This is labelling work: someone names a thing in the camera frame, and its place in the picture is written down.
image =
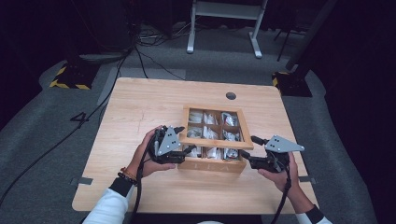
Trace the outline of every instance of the wooden box frame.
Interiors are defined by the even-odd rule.
[[[189,121],[191,111],[201,111],[209,112],[210,114],[219,114],[222,112],[227,112],[232,115],[236,115],[238,118],[237,126],[226,126],[219,120],[219,124],[204,124],[204,122],[194,123]],[[185,146],[196,145],[198,147],[217,147],[217,148],[233,148],[233,149],[244,149],[252,150],[254,148],[253,143],[250,139],[250,133],[248,131],[248,126],[242,112],[239,108],[230,108],[223,106],[213,106],[213,105],[184,105],[183,107],[183,126],[185,129],[179,134],[179,141],[182,148]],[[222,136],[222,130],[237,131],[240,134],[240,141],[226,141],[226,140],[215,140],[215,139],[204,139],[204,138],[190,138],[187,137],[187,132],[189,127],[204,127],[217,131],[219,136]],[[237,161],[226,161],[226,160],[214,160],[209,158],[194,158],[186,157],[185,161],[179,164],[178,169],[188,169],[188,170],[205,170],[205,171],[217,171],[217,172],[228,172],[228,173],[241,173],[245,166],[246,160],[243,159],[239,153]]]

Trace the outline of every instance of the wooden table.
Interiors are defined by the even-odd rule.
[[[235,93],[236,99],[227,99],[227,92]],[[295,142],[275,87],[121,77],[82,175],[93,181],[90,185],[79,184],[73,208],[92,210],[120,168],[129,163],[146,132],[158,125],[181,126],[185,104],[242,108],[251,135],[270,139],[278,134]],[[259,145],[249,152],[252,156],[266,156]],[[299,175],[307,176],[300,152],[294,155]],[[178,169],[157,172],[143,178],[142,184],[139,213],[274,214],[281,200],[281,192],[273,182],[249,165],[240,175]],[[301,186],[318,204],[311,183],[303,182]],[[294,213],[289,200],[282,213]]]

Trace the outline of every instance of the bracelet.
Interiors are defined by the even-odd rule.
[[[129,172],[126,170],[125,167],[122,167],[120,170],[122,171],[123,174],[125,174],[125,175],[128,176],[129,178],[131,178],[131,179],[133,179],[133,180],[136,180],[136,179],[137,179],[136,176],[131,175],[131,173],[129,173]]]
[[[126,180],[128,182],[131,182],[134,186],[137,186],[137,181],[136,180],[130,178],[129,176],[127,176],[127,175],[125,175],[125,174],[123,174],[121,172],[119,172],[119,177],[121,177],[122,179],[124,179],[124,180]]]

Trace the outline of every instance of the gray carpet floor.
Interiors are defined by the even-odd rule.
[[[277,62],[284,36],[273,41],[276,32],[259,31],[263,57],[256,59],[248,31],[252,28],[202,30],[196,35],[193,54],[186,53],[187,35],[160,46],[137,47],[156,62],[142,55],[151,78],[175,78],[164,72],[161,64],[190,81],[272,85],[271,75],[287,71],[285,64],[296,47],[287,45]],[[299,36],[290,37],[290,43],[298,44],[299,40]],[[81,177],[105,108],[97,110],[90,121],[51,149],[78,126],[70,121],[72,117],[81,112],[91,114],[104,99],[115,78],[117,63],[101,65],[88,91],[49,87],[63,64],[58,62],[42,74],[39,82],[43,91],[0,132],[2,194],[23,170],[48,152],[10,190],[0,207],[0,223],[79,223],[88,214],[73,210],[76,186],[71,181]],[[141,68],[134,50],[120,75],[142,77]],[[283,96],[282,100],[297,142],[306,148],[303,159],[310,177],[315,179],[313,188],[320,209],[333,223],[376,223],[367,188],[332,125],[325,90],[313,72],[308,73],[306,81],[313,97]],[[272,218],[263,215],[262,223],[270,223]],[[282,215],[277,223],[297,220],[294,215]]]

